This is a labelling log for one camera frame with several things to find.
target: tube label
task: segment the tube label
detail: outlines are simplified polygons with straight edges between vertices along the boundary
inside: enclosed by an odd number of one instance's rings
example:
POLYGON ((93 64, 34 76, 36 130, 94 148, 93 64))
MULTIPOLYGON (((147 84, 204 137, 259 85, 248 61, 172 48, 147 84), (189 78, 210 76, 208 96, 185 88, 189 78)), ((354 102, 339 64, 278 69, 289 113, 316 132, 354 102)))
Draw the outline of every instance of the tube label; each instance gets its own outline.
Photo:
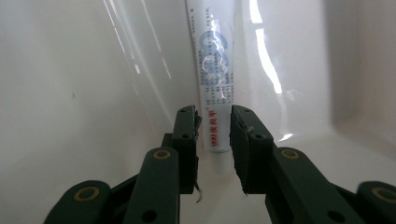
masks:
POLYGON ((230 149, 234 1, 187 0, 200 81, 204 147, 230 149))

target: white container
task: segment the white container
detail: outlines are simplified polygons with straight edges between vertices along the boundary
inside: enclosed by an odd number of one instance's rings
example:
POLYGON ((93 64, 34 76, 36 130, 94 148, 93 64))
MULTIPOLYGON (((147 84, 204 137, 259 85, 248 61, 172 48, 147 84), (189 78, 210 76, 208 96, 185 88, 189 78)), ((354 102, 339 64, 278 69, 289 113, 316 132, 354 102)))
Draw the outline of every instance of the white container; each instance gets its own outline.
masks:
MULTIPOLYGON (((234 102, 334 184, 396 185, 396 3, 238 4, 234 102)), ((0 223, 42 223, 71 186, 138 173, 199 104, 189 29, 184 0, 2 2, 0 223)), ((270 222, 230 152, 198 155, 204 198, 181 197, 180 223, 270 222)))

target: toothpaste tube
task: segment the toothpaste tube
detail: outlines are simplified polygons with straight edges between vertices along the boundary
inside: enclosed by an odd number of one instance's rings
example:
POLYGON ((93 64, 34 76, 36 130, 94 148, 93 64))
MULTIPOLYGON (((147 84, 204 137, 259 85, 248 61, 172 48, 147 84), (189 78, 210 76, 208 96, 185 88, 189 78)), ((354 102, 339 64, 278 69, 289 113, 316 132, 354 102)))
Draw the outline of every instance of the toothpaste tube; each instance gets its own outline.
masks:
POLYGON ((205 149, 230 150, 234 0, 186 0, 200 83, 205 149))

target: blue printed logo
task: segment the blue printed logo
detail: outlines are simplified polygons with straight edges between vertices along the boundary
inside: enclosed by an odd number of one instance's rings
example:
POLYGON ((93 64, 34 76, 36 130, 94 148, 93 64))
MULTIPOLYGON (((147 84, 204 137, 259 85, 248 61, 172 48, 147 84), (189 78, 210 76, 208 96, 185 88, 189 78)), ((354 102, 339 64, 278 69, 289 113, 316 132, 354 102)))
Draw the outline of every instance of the blue printed logo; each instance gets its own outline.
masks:
POLYGON ((228 48, 227 40, 216 31, 206 31, 201 35, 199 55, 202 85, 215 86, 229 84, 228 58, 224 51, 228 48))

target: glossy white surface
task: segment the glossy white surface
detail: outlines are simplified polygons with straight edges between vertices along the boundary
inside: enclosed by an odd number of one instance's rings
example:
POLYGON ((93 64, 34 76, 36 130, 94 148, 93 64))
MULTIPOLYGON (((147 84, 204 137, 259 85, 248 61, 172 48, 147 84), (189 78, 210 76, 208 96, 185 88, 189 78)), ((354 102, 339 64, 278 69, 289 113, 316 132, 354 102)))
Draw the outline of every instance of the glossy white surface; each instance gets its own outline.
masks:
MULTIPOLYGON (((396 185, 396 3, 238 4, 235 103, 333 183, 396 185)), ((189 31, 183 0, 0 0, 0 223, 40 223, 74 184, 138 173, 198 105, 189 31)), ((181 197, 181 223, 270 223, 230 153, 198 153, 204 198, 181 197)))

